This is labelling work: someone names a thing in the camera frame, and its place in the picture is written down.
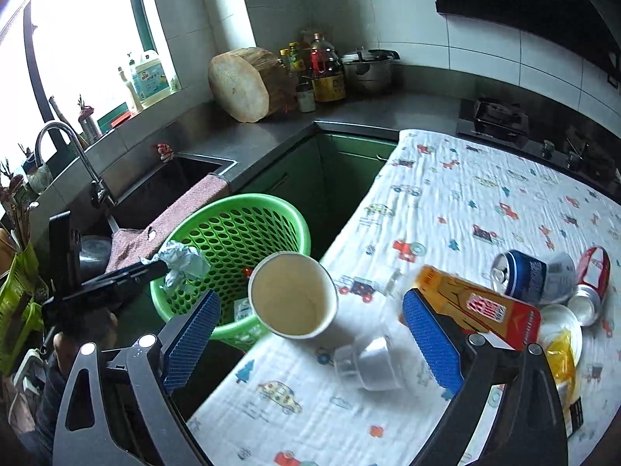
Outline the person's left hand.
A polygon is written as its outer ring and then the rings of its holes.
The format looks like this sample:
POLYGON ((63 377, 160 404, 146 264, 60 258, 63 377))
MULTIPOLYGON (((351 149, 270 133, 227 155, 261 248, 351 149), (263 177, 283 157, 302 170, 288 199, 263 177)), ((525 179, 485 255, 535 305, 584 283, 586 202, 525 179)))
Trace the person's left hand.
MULTIPOLYGON (((110 349, 115 346, 118 338, 117 326, 118 319, 113 313, 108 314, 108 320, 104 322, 106 331, 103 337, 96 340, 95 343, 102 349, 110 349)), ((70 337, 65 337, 62 332, 58 332, 54 336, 54 350, 57 358, 57 364, 64 379, 67 379, 71 373, 71 368, 75 362, 76 356, 80 350, 81 344, 77 343, 70 337)))

